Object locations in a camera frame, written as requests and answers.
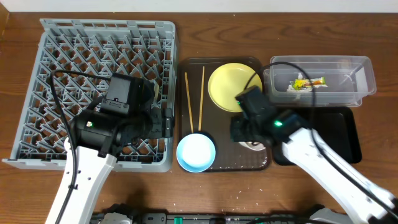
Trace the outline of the white round bowl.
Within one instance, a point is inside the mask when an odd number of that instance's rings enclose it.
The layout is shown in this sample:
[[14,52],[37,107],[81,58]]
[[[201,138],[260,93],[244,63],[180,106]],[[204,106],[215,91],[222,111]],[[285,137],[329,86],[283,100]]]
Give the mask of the white round bowl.
[[239,144],[243,147],[246,147],[252,151],[262,151],[265,150],[266,147],[259,142],[239,142]]

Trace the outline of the wooden chopstick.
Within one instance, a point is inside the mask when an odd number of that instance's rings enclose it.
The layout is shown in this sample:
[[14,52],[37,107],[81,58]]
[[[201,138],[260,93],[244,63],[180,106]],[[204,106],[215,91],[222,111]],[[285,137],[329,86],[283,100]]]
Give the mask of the wooden chopstick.
[[204,84],[205,84],[205,66],[203,66],[203,68],[202,68],[202,76],[201,76],[200,111],[199,111],[198,131],[201,131],[201,127],[202,127]]
[[191,102],[190,102],[190,92],[189,92],[189,83],[188,83],[187,72],[184,73],[184,76],[185,76],[185,87],[186,87],[186,94],[187,94],[188,115],[189,115],[189,120],[190,120],[190,130],[191,130],[191,133],[193,134],[194,130],[193,130],[192,107],[191,107]]

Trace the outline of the white tissue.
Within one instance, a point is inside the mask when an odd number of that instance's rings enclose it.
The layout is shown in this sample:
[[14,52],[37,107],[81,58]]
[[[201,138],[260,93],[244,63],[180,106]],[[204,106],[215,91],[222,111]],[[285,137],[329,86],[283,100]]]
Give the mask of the white tissue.
[[298,77],[294,81],[290,81],[287,92],[289,93],[308,93],[312,91],[310,80],[303,77],[303,73],[299,72]]

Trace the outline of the green orange snack wrapper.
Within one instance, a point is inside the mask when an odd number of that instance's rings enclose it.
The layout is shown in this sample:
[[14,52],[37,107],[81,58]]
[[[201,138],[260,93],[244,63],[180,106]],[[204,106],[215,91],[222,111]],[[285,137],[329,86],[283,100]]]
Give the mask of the green orange snack wrapper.
[[304,90],[308,88],[320,88],[327,87],[328,85],[325,82],[325,78],[313,78],[313,79],[296,79],[292,87],[294,90]]

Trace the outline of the white cup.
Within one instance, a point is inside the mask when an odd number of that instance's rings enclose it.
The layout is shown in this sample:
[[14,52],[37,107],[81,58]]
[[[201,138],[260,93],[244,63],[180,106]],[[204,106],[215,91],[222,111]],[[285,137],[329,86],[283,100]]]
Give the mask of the white cup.
[[159,95],[159,84],[156,81],[152,83],[154,84],[154,99],[157,100]]

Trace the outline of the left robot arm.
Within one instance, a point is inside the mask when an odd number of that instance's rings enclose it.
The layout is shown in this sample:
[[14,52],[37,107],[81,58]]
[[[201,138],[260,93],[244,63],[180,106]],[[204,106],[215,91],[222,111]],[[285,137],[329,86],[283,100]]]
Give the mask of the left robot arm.
[[174,132],[171,108],[130,112],[84,110],[72,119],[65,171],[46,219],[47,223],[88,223],[98,195],[112,170],[165,172],[171,167],[170,150],[155,164],[118,163],[126,146],[136,140],[157,139],[169,145]]

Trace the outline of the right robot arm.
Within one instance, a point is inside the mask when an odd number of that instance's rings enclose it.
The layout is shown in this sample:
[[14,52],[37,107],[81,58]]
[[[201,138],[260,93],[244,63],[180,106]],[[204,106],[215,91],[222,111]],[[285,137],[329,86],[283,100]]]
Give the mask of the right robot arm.
[[279,143],[283,156],[315,179],[353,223],[397,223],[397,197],[354,169],[293,111],[237,115],[230,131],[234,141]]

